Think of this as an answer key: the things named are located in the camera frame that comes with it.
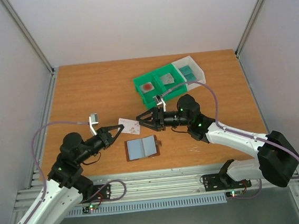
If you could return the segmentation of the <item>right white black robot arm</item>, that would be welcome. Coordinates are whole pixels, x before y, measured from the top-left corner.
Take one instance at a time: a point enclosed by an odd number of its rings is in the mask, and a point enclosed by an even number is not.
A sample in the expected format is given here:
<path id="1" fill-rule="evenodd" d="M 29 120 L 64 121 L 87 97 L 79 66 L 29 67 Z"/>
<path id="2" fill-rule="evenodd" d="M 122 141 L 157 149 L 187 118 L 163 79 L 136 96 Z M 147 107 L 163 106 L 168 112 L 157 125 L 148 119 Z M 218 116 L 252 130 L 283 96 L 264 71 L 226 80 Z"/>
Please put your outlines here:
<path id="1" fill-rule="evenodd" d="M 223 189 L 257 179 L 285 188 L 299 165 L 299 155 L 282 133 L 258 134 L 218 123 L 203 115 L 200 105 L 189 94 L 179 98 L 176 111 L 156 106 L 136 119 L 141 126 L 154 131 L 185 126 L 186 132 L 197 141 L 224 145 L 251 156 L 250 160 L 225 162 L 216 177 Z"/>

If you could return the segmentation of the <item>white card with red print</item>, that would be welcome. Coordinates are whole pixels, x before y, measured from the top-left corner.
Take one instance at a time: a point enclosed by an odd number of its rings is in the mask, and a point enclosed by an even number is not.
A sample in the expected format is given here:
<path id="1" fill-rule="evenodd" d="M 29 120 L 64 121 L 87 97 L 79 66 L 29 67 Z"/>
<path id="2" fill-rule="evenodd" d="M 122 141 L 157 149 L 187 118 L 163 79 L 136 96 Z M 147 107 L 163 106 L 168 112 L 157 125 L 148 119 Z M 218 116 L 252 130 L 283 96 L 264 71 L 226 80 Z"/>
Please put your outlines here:
<path id="1" fill-rule="evenodd" d="M 160 77 L 163 85 L 171 85 L 175 83 L 175 78 L 170 73 L 166 73 Z"/>

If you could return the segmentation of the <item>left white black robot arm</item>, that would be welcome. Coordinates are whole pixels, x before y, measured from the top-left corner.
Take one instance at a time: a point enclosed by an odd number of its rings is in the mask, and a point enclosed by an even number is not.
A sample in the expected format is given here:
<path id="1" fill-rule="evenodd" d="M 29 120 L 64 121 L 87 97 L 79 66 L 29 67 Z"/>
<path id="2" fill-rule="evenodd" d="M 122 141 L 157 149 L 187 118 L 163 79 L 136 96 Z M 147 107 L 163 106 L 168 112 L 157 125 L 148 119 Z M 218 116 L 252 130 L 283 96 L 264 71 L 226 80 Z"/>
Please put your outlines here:
<path id="1" fill-rule="evenodd" d="M 93 181 L 82 175 L 81 164 L 113 145 L 118 135 L 111 131 L 121 133 L 123 128 L 120 124 L 101 127 L 85 141 L 76 132 L 66 135 L 42 190 L 17 224 L 60 224 L 73 207 L 92 200 Z"/>

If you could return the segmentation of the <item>brown leather card holder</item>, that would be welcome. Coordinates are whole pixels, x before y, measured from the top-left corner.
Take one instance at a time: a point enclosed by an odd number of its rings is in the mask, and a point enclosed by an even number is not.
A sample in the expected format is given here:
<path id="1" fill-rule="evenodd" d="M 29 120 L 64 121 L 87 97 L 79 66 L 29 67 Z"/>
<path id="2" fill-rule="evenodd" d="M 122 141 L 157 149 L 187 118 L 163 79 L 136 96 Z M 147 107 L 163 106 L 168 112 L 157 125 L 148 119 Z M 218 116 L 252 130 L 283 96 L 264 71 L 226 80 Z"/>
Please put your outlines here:
<path id="1" fill-rule="evenodd" d="M 151 135 L 124 142 L 127 161 L 136 161 L 160 155 L 161 141 L 157 136 Z"/>

